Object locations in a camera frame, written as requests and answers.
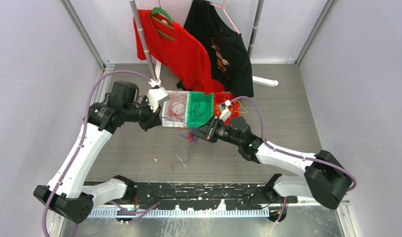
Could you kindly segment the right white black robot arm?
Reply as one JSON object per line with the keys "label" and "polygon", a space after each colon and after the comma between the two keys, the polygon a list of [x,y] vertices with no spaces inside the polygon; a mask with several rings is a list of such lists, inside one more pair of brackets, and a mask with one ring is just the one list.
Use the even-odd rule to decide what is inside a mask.
{"label": "right white black robot arm", "polygon": [[229,124],[212,117],[201,127],[193,129],[191,134],[210,143],[221,140],[233,144],[247,161],[277,166],[294,173],[294,177],[276,174],[269,180],[266,198],[273,203],[285,197],[300,196],[336,209],[345,194],[356,187],[355,178],[329,151],[320,150],[313,154],[277,146],[255,135],[243,117],[234,117]]}

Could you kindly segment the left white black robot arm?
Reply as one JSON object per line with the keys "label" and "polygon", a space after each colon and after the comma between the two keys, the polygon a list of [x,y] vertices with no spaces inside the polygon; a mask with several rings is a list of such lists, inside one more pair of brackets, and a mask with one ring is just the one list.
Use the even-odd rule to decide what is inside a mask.
{"label": "left white black robot arm", "polygon": [[75,224],[82,223],[96,207],[113,200],[129,204],[136,199],[134,181],[116,175],[109,181],[85,186],[85,179],[102,148],[126,122],[136,122],[147,131],[160,126],[161,107],[169,94],[155,86],[146,96],[139,95],[136,84],[116,81],[102,102],[88,108],[80,134],[68,157],[48,182],[38,185],[34,196],[49,210]]}

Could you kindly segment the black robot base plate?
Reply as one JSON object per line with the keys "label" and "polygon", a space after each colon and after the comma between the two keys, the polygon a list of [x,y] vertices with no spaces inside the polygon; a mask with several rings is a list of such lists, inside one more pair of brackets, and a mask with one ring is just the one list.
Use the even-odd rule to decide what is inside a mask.
{"label": "black robot base plate", "polygon": [[220,204],[225,210],[259,210],[280,206],[283,199],[266,191],[264,184],[137,182],[130,197],[114,202],[139,209],[155,205],[157,210],[217,210]]}

